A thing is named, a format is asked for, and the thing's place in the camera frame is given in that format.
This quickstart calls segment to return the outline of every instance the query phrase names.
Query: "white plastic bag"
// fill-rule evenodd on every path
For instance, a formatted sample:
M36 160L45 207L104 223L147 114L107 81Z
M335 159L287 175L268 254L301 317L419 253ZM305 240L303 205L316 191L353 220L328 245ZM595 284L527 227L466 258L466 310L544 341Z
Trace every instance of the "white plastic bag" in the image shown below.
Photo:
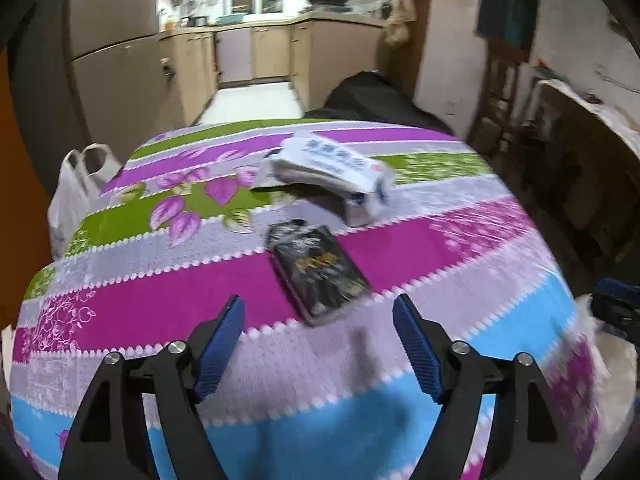
M102 152L104 162L100 170L89 174L84 163L85 155L91 151ZM59 260L65 253L66 245L76 232L82 219L91 211L91 203L100 195L100 190L110 181L120 163L105 144L91 144L82 153L71 150L60 165L58 187L53 195L47 220L51 254Z

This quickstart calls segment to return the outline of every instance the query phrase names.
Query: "purple leaf print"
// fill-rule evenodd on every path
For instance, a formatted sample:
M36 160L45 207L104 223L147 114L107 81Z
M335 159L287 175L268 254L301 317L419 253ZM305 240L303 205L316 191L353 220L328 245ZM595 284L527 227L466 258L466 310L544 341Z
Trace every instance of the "purple leaf print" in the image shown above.
M65 430L58 435L58 444L60 445L60 453L65 450L66 440L69 438L69 430Z
M202 182L203 180L207 180L211 177L211 173L207 168L196 168L195 170L191 170L189 173L185 175L185 180L187 182Z
M208 149L209 149L208 146L201 146L200 148L191 148L190 150L186 150L185 152L182 152L180 156L191 160L193 158L198 158Z
M177 186L184 180L184 175L181 173L169 173L159 176L156 182L160 189L171 189L173 186Z
M181 196L168 196L161 200L151 211L149 226L152 231L160 227L163 222L176 216L184 207L184 199Z
M200 215L193 211L183 211L169 224L169 240L171 247L181 244L198 232Z
M225 205L238 191L238 180L234 176L221 176L210 180L204 186L204 192L218 205Z
M215 161L222 162L223 160L234 160L235 158L241 158L245 155L245 150L229 150L228 152L221 153Z
M244 187L251 187L258 175L258 166L240 166L236 168L238 184Z

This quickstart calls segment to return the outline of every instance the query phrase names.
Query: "black plastic packet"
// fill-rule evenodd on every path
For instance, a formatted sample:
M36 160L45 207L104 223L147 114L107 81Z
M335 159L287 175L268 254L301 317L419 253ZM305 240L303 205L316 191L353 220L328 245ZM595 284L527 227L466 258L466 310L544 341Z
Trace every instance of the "black plastic packet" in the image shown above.
M306 322L316 325L346 316L368 296L369 283L326 226L299 222L270 227L276 267Z

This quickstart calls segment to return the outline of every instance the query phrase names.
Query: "kitchen countertop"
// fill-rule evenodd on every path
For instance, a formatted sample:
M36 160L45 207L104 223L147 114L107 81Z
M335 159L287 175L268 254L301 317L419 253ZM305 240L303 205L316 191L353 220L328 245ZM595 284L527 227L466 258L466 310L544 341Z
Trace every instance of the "kitchen countertop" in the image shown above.
M232 25L219 25L217 27L177 27L171 30L164 30L158 34L160 40L177 36L179 34L193 34L198 32L222 32L223 30L233 30L235 28L247 27L268 27L273 25L294 25L295 23L308 22L309 20L327 20L331 22L358 23L370 25L371 27L382 27L384 21L367 14L354 14L352 12L322 12L313 11L300 14L293 18L283 18L281 20L255 20L250 22L234 23Z

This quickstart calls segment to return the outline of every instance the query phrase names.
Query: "table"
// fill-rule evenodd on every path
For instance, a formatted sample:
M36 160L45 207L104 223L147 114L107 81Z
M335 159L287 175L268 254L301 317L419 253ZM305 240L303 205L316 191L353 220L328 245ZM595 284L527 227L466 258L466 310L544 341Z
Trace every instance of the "table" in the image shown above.
M395 170L379 221L350 228L325 207L327 196L249 191L260 158L300 130ZM292 218L327 225L370 281L374 293L347 319L308 328L287 299L264 233ZM532 354L587 461L598 424L590 346L540 234L466 144L361 121L185 128L134 152L65 257L25 294L10 381L16 439L55 478L102 356L155 354L236 293L244 332L200 410L229 478L408 478L439 406L420 391L394 330L401 292L482 354ZM492 402L482 403L465 480L478 477ZM159 473L173 478L153 397L145 411Z

